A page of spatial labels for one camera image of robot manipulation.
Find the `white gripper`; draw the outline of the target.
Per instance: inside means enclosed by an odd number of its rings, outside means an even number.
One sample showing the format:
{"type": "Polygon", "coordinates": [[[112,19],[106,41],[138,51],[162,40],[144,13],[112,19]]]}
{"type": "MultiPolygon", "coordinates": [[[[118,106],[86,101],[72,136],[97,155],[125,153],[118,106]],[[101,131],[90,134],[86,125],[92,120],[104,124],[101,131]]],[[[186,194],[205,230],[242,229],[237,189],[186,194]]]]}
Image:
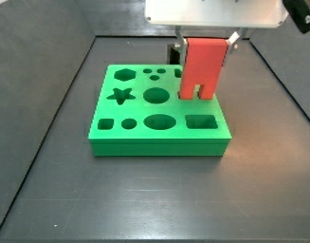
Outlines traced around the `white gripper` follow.
{"type": "Polygon", "coordinates": [[[144,17],[153,25],[174,27],[180,65],[185,64],[188,41],[180,26],[238,28],[226,39],[223,62],[243,37],[243,28],[277,28],[287,17],[281,0],[145,0],[144,17]]]}

